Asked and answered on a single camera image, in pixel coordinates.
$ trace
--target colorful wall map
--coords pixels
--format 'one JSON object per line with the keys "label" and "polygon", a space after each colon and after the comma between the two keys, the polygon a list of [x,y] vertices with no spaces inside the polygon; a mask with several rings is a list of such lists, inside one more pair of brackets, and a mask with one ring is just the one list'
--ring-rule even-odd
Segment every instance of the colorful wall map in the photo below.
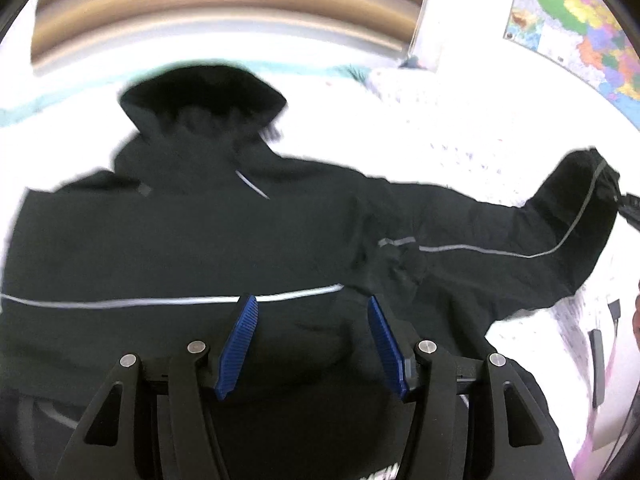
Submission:
{"label": "colorful wall map", "polygon": [[514,0],[505,38],[564,66],[640,129],[640,60],[602,0]]}

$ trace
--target metal screw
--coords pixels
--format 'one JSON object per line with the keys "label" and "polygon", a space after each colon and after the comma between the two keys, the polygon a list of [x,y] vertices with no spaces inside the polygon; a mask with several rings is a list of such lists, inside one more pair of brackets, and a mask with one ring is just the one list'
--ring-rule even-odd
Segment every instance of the metal screw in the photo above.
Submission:
{"label": "metal screw", "polygon": [[124,366],[125,368],[129,368],[136,363],[136,356],[133,354],[123,355],[120,358],[120,366]]}
{"label": "metal screw", "polygon": [[418,343],[418,348],[420,352],[424,352],[425,354],[433,354],[438,349],[438,346],[433,341],[425,340]]}
{"label": "metal screw", "polygon": [[187,345],[187,350],[189,351],[190,354],[199,354],[206,347],[207,345],[205,345],[202,341],[191,341]]}
{"label": "metal screw", "polygon": [[491,354],[489,356],[489,361],[496,366],[504,366],[507,363],[507,359],[505,359],[502,354]]}

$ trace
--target blue ridged pad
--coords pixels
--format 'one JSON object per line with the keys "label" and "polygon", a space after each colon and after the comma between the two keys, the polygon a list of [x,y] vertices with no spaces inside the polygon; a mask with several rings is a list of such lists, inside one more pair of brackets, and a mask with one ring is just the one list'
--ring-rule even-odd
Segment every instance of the blue ridged pad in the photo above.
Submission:
{"label": "blue ridged pad", "polygon": [[376,344],[380,361],[382,361],[386,382],[401,399],[404,399],[409,387],[404,378],[402,354],[386,322],[385,315],[374,297],[369,300],[367,319],[369,320],[369,328]]}
{"label": "blue ridged pad", "polygon": [[223,400],[236,387],[246,352],[257,325],[258,302],[255,296],[249,296],[229,338],[226,340],[225,347],[220,353],[218,382],[214,388],[218,400]]}

